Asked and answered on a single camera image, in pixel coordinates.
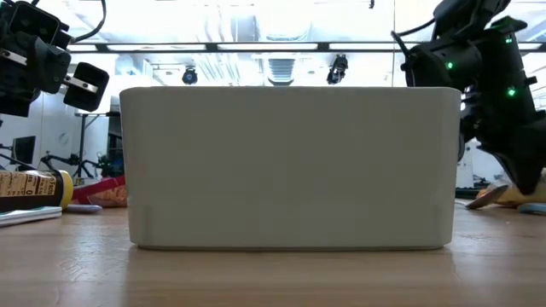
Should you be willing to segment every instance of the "computer monitor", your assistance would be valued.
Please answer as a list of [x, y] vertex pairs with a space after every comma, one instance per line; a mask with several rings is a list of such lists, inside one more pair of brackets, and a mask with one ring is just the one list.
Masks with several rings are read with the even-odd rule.
[[[15, 138], [13, 142], [13, 149], [11, 151], [11, 158], [26, 164], [32, 164], [35, 143], [35, 136]], [[16, 164], [14, 161], [10, 161], [9, 163], [11, 165]]]

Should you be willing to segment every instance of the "green led light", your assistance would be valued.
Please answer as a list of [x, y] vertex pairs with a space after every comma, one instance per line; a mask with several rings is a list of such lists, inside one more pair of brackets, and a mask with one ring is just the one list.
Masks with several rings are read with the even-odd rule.
[[508, 97], [514, 97], [515, 93], [516, 93], [515, 89], [508, 89], [508, 91], [506, 92], [506, 95], [508, 95]]

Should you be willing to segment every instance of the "bottle label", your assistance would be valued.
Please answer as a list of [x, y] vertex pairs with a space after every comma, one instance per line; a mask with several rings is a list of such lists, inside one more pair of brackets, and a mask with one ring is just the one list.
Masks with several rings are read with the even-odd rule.
[[40, 172], [0, 171], [0, 197], [55, 195], [57, 179]]

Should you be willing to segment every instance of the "wooden table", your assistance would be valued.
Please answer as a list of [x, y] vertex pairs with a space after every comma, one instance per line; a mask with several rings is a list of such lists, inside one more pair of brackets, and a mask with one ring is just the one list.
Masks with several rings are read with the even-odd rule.
[[127, 213], [0, 229], [0, 306], [546, 306], [546, 217], [456, 208], [430, 252], [151, 252]]

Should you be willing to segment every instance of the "desk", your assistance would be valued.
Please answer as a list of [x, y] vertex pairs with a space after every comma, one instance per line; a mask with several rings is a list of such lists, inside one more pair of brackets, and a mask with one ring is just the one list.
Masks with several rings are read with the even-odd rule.
[[152, 252], [125, 209], [0, 229], [0, 305], [546, 306], [546, 218], [456, 207], [429, 252]]

